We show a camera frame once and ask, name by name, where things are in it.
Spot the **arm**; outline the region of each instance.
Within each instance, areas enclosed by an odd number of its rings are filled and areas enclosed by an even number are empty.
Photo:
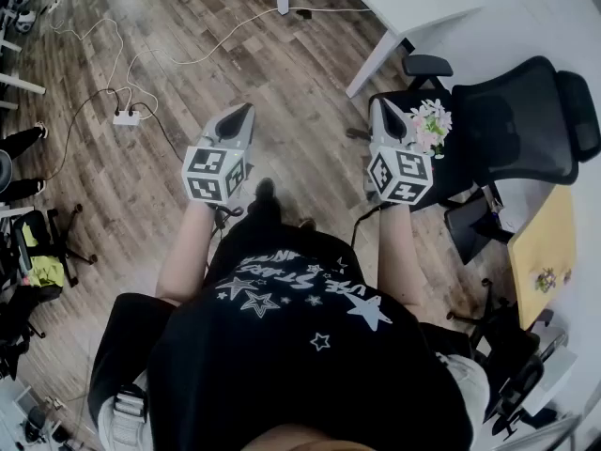
[[[409,207],[383,210],[379,217],[378,289],[420,319],[425,314],[425,284],[413,243]]]
[[[156,296],[170,303],[189,301],[205,278],[208,245],[215,211],[202,202],[191,202],[184,213],[176,241],[162,264]]]

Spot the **chair base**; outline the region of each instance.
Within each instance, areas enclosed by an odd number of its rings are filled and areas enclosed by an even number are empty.
[[[58,231],[58,229],[56,227],[56,223],[54,222],[54,218],[58,216],[58,210],[50,209],[47,212],[48,224],[50,225],[50,233],[52,234],[53,244],[56,247],[58,259],[60,260],[61,264],[63,265],[63,268],[65,269],[65,275],[67,276],[67,281],[69,282],[69,285],[72,288],[74,288],[75,286],[77,286],[79,284],[79,279],[77,278],[77,276],[71,274],[71,272],[69,270],[69,265],[67,264],[67,259],[72,257],[72,258],[75,258],[78,260],[82,260],[83,262],[85,262],[86,264],[88,264],[90,266],[92,266],[96,262],[98,262],[98,257],[95,254],[93,254],[90,257],[83,257],[80,254],[76,253],[75,251],[69,249],[67,246],[67,238],[69,237],[69,232],[71,231],[71,228],[75,221],[75,216],[77,214],[81,213],[83,210],[84,210],[84,206],[82,206],[81,204],[77,204],[75,206],[75,209],[73,209],[71,211],[71,215],[69,218],[69,224],[67,225],[67,228],[63,232]]]
[[[514,237],[500,227],[481,189],[465,204],[447,200],[443,205],[450,208],[444,214],[444,223],[464,265],[480,254],[491,240],[506,244]]]

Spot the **shoe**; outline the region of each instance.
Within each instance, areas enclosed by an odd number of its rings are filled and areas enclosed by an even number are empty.
[[[36,122],[36,125],[34,125],[34,127],[38,127],[39,129],[42,130],[42,135],[41,135],[42,139],[45,139],[46,137],[48,137],[48,129],[44,125],[44,122],[42,122],[40,120],[40,121]]]
[[[317,223],[313,217],[309,217],[308,219],[304,219],[299,227],[304,230],[317,230]]]
[[[275,184],[273,180],[265,178],[259,182],[254,190],[255,200],[271,200],[275,197]]]
[[[46,180],[38,180],[38,191],[34,195],[41,194],[46,190]]]

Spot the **black t-shirt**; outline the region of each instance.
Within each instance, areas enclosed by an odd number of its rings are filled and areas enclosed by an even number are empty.
[[[463,398],[435,355],[453,339],[366,286],[346,244],[312,234],[321,258],[296,238],[230,249],[178,308],[119,296],[94,364],[94,420],[146,368],[158,450],[240,450],[288,423],[382,451],[469,449]]]

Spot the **wooden floor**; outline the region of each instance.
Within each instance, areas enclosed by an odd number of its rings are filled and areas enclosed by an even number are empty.
[[[33,0],[41,9],[50,0]],[[359,0],[291,0],[310,8],[361,8]],[[50,137],[18,161],[21,177],[44,177],[63,155],[69,122],[79,105],[105,88],[119,49],[112,23],[102,23],[87,39],[57,35],[50,25],[82,35],[101,18],[114,19],[124,39],[112,87],[126,84],[133,57],[162,48],[179,61],[202,57],[229,31],[274,0],[63,0],[52,15],[41,16],[25,37],[8,34],[23,46],[6,50],[5,71],[47,87],[45,96],[7,92],[20,104],[4,132],[43,119]],[[241,202],[257,182],[274,178],[287,208],[286,220],[313,216],[319,228],[349,241],[355,219],[369,209],[362,192],[362,158],[367,147],[345,138],[348,127],[365,128],[367,102],[380,91],[406,87],[402,51],[382,68],[356,98],[345,88],[385,29],[370,13],[314,13],[303,20],[291,12],[272,12],[243,26],[210,59],[176,66],[161,54],[145,54],[133,80],[159,98],[157,116],[179,155],[197,141],[208,119],[240,102],[256,107],[252,164]],[[153,100],[135,91],[133,101]],[[80,284],[40,306],[33,321],[45,331],[22,358],[20,374],[41,395],[69,403],[66,419],[78,422],[91,361],[115,297],[121,292],[152,293],[162,260],[186,206],[180,162],[154,119],[135,128],[112,125],[115,96],[102,94],[76,120],[61,173],[44,194],[32,199],[38,209],[58,208],[63,221],[76,203],[84,205],[70,242],[95,253],[93,267],[76,265]],[[483,302],[480,280],[510,288],[506,251],[491,243],[469,266],[462,266],[438,207],[413,215],[414,239],[431,298],[433,322],[446,325],[449,308],[477,314]],[[375,284],[378,218],[365,222],[357,252],[370,284]]]

